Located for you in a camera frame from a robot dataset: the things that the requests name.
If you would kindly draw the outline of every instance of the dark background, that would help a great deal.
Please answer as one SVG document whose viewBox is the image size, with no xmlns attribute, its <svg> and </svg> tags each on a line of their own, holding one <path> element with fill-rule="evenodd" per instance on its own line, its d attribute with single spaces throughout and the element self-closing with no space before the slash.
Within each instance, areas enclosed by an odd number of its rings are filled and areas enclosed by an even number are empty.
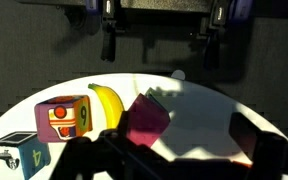
<svg viewBox="0 0 288 180">
<path fill-rule="evenodd" d="M 0 115 L 63 81 L 112 72 L 167 76 L 181 69 L 188 81 L 244 103 L 288 136 L 287 19 L 256 18 L 230 30 L 221 67 L 214 72 L 202 69 L 199 43 L 143 28 L 117 39 L 116 62 L 108 64 L 99 58 L 101 31 L 88 36 L 71 30 L 55 7 L 0 0 Z"/>
</svg>

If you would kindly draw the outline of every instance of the round white table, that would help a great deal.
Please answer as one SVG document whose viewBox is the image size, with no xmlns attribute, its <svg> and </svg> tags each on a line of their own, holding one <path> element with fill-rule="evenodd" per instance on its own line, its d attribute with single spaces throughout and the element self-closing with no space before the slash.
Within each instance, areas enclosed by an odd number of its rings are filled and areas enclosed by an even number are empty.
<svg viewBox="0 0 288 180">
<path fill-rule="evenodd" d="M 93 131 L 86 134 L 92 140 L 105 129 L 106 120 L 100 101 L 89 83 L 114 89 L 128 110 L 139 93 L 149 88 L 171 92 L 166 107 L 171 123 L 152 149 L 169 161 L 185 158 L 228 158 L 251 163 L 247 156 L 229 136 L 228 128 L 232 112 L 241 112 L 261 130 L 272 131 L 285 137 L 275 126 L 241 103 L 211 89 L 177 80 L 145 74 L 106 74 L 80 78 L 55 85 L 23 100 L 0 117 L 0 138 L 15 131 L 36 131 L 34 106 L 55 96 L 86 94 L 91 99 Z M 49 143 L 51 164 L 31 179 L 48 179 L 54 169 L 65 143 Z M 106 173 L 95 179 L 110 179 Z"/>
</svg>

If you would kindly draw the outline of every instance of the number 4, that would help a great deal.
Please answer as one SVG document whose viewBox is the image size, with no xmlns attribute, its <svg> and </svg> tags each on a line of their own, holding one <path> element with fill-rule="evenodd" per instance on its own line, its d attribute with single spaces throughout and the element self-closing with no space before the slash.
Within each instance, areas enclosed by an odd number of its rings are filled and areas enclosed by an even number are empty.
<svg viewBox="0 0 288 180">
<path fill-rule="evenodd" d="M 33 159 L 34 159 L 35 167 L 37 167 L 40 164 L 41 155 L 42 155 L 41 151 L 36 152 L 35 150 L 33 150 Z"/>
</svg>

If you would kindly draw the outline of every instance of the yellow banana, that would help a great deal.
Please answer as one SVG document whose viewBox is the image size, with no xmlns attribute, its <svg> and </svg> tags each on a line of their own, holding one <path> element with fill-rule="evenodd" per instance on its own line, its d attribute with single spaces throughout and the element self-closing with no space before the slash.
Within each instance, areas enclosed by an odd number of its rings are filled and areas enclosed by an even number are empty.
<svg viewBox="0 0 288 180">
<path fill-rule="evenodd" d="M 106 116 L 107 129 L 117 128 L 121 114 L 124 111 L 123 103 L 118 94 L 107 86 L 89 84 L 88 88 L 95 91 L 102 103 Z"/>
</svg>

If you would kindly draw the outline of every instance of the tabletop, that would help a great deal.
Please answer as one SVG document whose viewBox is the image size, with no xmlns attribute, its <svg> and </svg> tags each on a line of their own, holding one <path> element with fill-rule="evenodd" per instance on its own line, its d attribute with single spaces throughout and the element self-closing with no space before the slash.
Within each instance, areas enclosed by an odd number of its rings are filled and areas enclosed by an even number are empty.
<svg viewBox="0 0 288 180">
<path fill-rule="evenodd" d="M 106 74 L 64 82 L 40 91 L 23 100 L 0 117 L 0 138 L 15 131 L 37 131 L 34 106 L 42 101 L 61 95 L 84 94 L 91 99 L 93 130 L 85 134 L 92 140 L 105 129 L 104 110 L 95 92 L 88 84 L 111 87 L 120 96 L 127 110 L 139 93 L 149 88 L 163 92 L 167 97 L 165 108 L 171 123 L 151 147 L 165 159 L 228 158 L 251 163 L 229 136 L 230 116 L 240 112 L 261 130 L 275 132 L 286 137 L 270 122 L 243 104 L 203 86 L 174 79 L 146 74 Z M 51 164 L 31 179 L 46 179 L 52 173 L 65 143 L 49 143 Z M 96 177 L 110 179 L 106 173 Z"/>
</svg>

